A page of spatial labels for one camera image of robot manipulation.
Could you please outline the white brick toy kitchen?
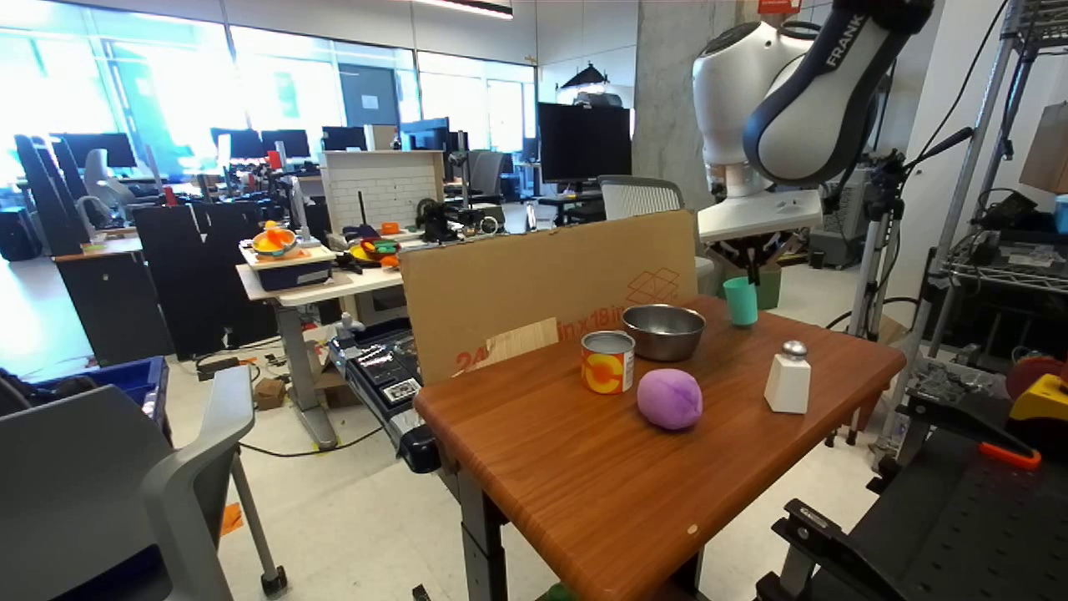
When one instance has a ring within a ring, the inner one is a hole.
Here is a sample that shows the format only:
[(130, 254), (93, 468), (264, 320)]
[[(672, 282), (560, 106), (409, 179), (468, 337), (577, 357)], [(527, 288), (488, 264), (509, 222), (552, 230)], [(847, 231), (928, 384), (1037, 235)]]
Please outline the white brick toy kitchen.
[(417, 224), (417, 205), (444, 199), (443, 153), (413, 151), (325, 151), (318, 157), (330, 228), (379, 228)]

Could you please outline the white desk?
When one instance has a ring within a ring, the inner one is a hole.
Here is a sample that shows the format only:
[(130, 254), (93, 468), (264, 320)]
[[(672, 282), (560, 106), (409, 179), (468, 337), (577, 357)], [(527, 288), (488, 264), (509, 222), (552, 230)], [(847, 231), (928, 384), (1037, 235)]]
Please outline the white desk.
[(328, 247), (297, 246), (283, 256), (257, 255), (251, 244), (238, 247), (244, 260), (236, 270), (249, 301), (264, 301), (274, 312), (274, 323), (283, 343), (283, 350), (290, 367), (290, 404), (296, 416), (305, 427), (310, 440), (318, 452), (332, 452), (340, 447), (340, 439), (327, 411), (316, 396), (315, 374), (310, 364), (308, 341), (300, 309), (373, 290), (393, 288), (403, 284), (400, 269), (395, 266), (364, 270), (363, 274), (342, 270), (335, 276), (325, 278), (314, 284), (312, 276), (296, 276), (297, 286), (267, 290), (263, 276), (278, 269), (304, 269), (312, 266), (312, 273), (335, 266), (336, 253)]

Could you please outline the orange and yellow can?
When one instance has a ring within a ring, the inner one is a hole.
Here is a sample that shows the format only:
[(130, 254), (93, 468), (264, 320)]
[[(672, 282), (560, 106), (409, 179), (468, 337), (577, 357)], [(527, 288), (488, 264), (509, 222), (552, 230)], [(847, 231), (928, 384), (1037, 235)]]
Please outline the orange and yellow can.
[(637, 342), (625, 331), (593, 331), (582, 341), (581, 381), (588, 391), (618, 395), (633, 384)]

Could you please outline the large black monitor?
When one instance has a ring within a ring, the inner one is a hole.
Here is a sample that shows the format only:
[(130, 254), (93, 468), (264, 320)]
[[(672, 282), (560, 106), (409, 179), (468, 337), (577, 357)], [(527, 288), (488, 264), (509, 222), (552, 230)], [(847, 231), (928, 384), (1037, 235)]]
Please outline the large black monitor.
[(594, 181), (631, 175), (631, 113), (626, 108), (537, 105), (541, 179)]

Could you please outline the row of monitors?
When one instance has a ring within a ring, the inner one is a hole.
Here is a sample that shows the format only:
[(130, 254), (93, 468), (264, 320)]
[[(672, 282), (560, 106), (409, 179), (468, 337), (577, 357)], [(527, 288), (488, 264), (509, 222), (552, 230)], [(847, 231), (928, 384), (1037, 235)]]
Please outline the row of monitors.
[[(316, 152), (310, 148), (310, 140), (305, 130), (300, 129), (226, 129), (213, 127), (210, 136), (214, 142), (229, 136), (230, 156), (236, 159), (263, 159), (267, 153), (274, 151), (274, 145), (282, 142), (290, 159), (313, 159)], [(76, 160), (76, 165), (83, 168), (88, 162), (88, 153), (95, 149), (106, 151), (106, 165), (119, 169), (138, 167), (134, 142), (128, 135), (113, 132), (100, 135), (51, 135), (68, 145)], [(321, 135), (324, 151), (370, 151), (363, 127), (325, 126)]]

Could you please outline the black pendant lamp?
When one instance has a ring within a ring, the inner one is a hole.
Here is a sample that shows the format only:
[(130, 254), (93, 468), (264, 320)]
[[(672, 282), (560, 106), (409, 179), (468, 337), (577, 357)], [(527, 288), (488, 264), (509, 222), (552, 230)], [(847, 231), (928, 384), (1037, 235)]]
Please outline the black pendant lamp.
[(610, 85), (611, 81), (606, 73), (599, 72), (592, 64), (592, 61), (587, 62), (585, 68), (581, 68), (571, 78), (565, 81), (565, 83), (557, 84), (557, 91), (567, 91), (575, 93), (602, 93), (604, 86)]

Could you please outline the blue and white tray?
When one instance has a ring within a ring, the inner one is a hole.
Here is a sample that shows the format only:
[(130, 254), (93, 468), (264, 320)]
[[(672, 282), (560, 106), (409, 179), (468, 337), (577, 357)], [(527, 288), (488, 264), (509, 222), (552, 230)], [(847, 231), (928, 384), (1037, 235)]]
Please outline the blue and white tray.
[(256, 254), (251, 244), (241, 246), (239, 251), (244, 267), (267, 292), (324, 284), (335, 266), (335, 252), (325, 246), (297, 246), (283, 256)]

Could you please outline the orange toy bowl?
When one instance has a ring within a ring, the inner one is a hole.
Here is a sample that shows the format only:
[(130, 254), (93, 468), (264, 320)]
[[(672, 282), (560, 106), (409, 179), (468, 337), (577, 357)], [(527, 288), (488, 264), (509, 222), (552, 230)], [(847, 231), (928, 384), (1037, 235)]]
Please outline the orange toy bowl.
[(298, 237), (293, 230), (282, 227), (278, 222), (267, 221), (260, 235), (253, 237), (251, 250), (258, 256), (279, 258), (296, 250)]

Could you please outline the black equipment case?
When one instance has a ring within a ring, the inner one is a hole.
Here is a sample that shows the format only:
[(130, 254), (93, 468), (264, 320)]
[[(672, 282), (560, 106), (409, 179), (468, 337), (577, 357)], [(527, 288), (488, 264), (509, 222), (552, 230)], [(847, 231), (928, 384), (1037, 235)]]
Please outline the black equipment case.
[(411, 320), (364, 325), (344, 313), (333, 325), (327, 349), (332, 365), (378, 420), (398, 459), (417, 474), (438, 471), (435, 434), (415, 410), (423, 379)]

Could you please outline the brown cardboard box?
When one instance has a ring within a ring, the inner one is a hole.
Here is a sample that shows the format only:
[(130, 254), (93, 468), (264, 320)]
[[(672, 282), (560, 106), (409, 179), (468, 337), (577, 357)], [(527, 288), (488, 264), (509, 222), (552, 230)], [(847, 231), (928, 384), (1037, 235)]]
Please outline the brown cardboard box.
[(1068, 194), (1068, 100), (1045, 107), (1019, 183), (1050, 194)]

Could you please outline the black clamp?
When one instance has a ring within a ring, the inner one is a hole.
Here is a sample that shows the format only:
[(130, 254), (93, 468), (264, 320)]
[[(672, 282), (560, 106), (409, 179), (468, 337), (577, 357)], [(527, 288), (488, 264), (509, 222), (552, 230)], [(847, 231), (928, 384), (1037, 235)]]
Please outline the black clamp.
[(813, 601), (815, 578), (823, 573), (863, 601), (909, 601), (904, 589), (874, 566), (835, 521), (800, 499), (786, 503), (784, 510), (786, 516), (771, 529), (788, 550), (782, 570), (756, 583), (756, 601)]

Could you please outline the teal plastic cup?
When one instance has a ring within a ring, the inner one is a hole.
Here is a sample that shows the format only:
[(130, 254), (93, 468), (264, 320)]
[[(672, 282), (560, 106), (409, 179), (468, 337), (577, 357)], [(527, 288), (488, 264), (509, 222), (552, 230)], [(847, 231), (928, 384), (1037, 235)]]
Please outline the teal plastic cup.
[(728, 279), (723, 282), (722, 290), (733, 325), (749, 328), (758, 322), (758, 290), (750, 276)]

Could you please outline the green box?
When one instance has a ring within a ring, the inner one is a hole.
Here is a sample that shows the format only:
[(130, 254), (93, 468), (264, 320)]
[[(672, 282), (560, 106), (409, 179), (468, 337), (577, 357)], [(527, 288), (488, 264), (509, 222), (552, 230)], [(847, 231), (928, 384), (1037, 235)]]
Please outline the green box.
[(755, 284), (756, 304), (759, 311), (773, 311), (779, 305), (779, 292), (783, 281), (783, 269), (778, 264), (759, 267), (759, 282)]

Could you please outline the heap of colourful toys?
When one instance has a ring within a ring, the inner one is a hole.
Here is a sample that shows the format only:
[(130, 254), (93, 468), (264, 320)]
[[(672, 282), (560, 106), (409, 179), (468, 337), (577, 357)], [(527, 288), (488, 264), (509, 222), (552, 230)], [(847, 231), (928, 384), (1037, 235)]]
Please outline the heap of colourful toys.
[(347, 244), (344, 255), (362, 269), (400, 269), (400, 242), (384, 237), (368, 224), (358, 227), (343, 227), (342, 235)]

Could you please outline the cardboard sheet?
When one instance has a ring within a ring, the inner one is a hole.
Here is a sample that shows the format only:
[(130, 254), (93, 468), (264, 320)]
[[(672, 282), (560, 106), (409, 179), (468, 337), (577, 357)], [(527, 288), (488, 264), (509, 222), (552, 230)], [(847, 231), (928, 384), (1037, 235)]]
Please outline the cardboard sheet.
[(554, 319), (557, 339), (614, 330), (630, 306), (697, 296), (697, 221), (689, 210), (427, 246), (400, 255), (424, 384), (487, 357), (486, 342)]

